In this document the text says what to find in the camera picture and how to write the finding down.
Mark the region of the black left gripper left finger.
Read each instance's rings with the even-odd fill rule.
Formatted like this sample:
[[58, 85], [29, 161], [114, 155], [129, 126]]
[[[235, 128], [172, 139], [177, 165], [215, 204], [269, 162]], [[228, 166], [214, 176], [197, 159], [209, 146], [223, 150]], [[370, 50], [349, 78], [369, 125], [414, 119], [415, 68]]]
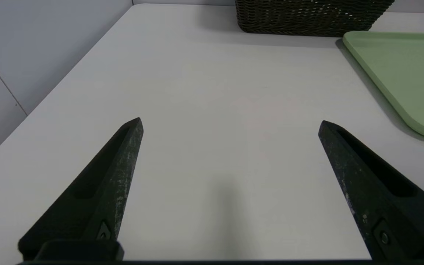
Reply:
[[123, 124], [18, 242], [24, 261], [121, 261], [118, 235], [143, 137]]

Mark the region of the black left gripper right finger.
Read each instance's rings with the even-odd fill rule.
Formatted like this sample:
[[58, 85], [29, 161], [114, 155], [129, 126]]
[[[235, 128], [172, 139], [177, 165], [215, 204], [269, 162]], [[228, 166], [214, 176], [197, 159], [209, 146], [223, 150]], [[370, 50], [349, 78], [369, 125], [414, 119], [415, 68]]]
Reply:
[[424, 260], [424, 191], [345, 128], [318, 137], [373, 260]]

